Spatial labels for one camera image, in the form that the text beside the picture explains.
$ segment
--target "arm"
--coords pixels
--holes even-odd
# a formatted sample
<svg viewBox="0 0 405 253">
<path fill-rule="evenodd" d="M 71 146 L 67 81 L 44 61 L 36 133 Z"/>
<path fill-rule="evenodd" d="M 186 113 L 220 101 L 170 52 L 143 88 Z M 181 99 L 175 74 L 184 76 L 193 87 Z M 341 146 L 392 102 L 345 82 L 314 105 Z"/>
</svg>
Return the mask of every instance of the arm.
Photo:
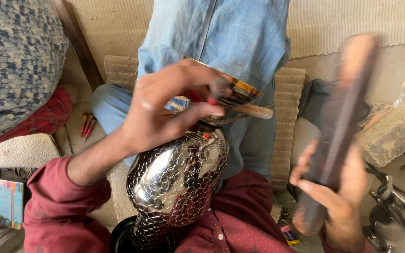
<svg viewBox="0 0 405 253">
<path fill-rule="evenodd" d="M 182 136 L 200 118 L 222 116 L 220 106 L 206 102 L 179 114 L 163 109 L 173 96 L 190 91 L 206 101 L 207 85 L 217 89 L 213 80 L 220 78 L 214 69 L 188 60 L 143 76 L 118 130 L 79 155 L 42 166 L 28 181 L 32 198 L 23 224 L 26 252 L 108 252 L 109 231 L 86 216 L 110 198 L 106 173 L 123 158 Z M 230 90 L 222 92 L 229 95 Z"/>
<path fill-rule="evenodd" d="M 365 241 L 360 230 L 359 205 L 367 179 L 359 148 L 351 146 L 341 172 L 340 190 L 335 193 L 327 187 L 300 180 L 301 175 L 309 169 L 310 157 L 316 147 L 316 142 L 307 146 L 289 182 L 328 209 L 328 219 L 320 233 L 325 251 L 372 252 L 373 248 Z"/>
</svg>

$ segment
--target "book cover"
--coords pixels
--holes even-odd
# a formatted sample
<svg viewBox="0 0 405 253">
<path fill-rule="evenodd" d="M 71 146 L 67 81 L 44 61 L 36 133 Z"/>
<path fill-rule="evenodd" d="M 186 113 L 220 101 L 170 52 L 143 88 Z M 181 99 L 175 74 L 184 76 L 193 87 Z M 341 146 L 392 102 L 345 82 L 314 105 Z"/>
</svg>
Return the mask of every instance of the book cover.
<svg viewBox="0 0 405 253">
<path fill-rule="evenodd" d="M 23 183 L 0 179 L 0 220 L 7 227 L 22 228 Z"/>
</svg>

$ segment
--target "black vase base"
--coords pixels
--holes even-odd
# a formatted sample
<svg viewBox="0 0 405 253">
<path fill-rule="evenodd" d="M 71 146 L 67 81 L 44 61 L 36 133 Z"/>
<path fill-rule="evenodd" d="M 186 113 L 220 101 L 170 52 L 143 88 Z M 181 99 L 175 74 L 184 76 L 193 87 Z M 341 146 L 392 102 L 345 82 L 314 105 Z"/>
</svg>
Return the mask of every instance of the black vase base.
<svg viewBox="0 0 405 253">
<path fill-rule="evenodd" d="M 137 216 L 122 220 L 110 236 L 111 253 L 173 253 L 176 250 L 172 233 L 167 232 L 165 239 L 152 250 L 141 250 L 132 243 L 132 228 Z"/>
</svg>

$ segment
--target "blue jeans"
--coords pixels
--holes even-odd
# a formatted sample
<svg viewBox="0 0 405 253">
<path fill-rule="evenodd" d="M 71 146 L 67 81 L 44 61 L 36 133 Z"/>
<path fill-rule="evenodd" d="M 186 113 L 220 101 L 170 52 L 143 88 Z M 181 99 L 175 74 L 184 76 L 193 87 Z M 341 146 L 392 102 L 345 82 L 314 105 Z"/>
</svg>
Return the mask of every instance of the blue jeans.
<svg viewBox="0 0 405 253">
<path fill-rule="evenodd" d="M 273 74 L 289 59 L 285 34 L 289 0 L 156 0 L 139 48 L 139 77 L 188 56 L 261 90 L 255 105 L 274 104 Z M 124 121 L 131 92 L 105 84 L 90 101 L 107 134 Z M 230 112 L 227 118 L 237 116 Z M 275 118 L 244 118 L 223 126 L 229 138 L 224 179 L 242 169 L 270 181 Z M 125 159 L 130 166 L 134 157 Z"/>
</svg>

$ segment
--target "knee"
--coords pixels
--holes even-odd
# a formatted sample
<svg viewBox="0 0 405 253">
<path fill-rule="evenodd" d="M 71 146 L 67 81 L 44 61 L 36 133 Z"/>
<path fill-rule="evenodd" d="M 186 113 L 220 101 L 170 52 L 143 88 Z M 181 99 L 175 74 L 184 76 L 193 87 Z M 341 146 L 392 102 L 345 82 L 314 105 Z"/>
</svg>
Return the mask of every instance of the knee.
<svg viewBox="0 0 405 253">
<path fill-rule="evenodd" d="M 113 83 L 106 83 L 96 88 L 90 99 L 90 107 L 92 111 L 104 106 L 109 100 L 111 100 L 118 91 L 120 87 Z"/>
</svg>

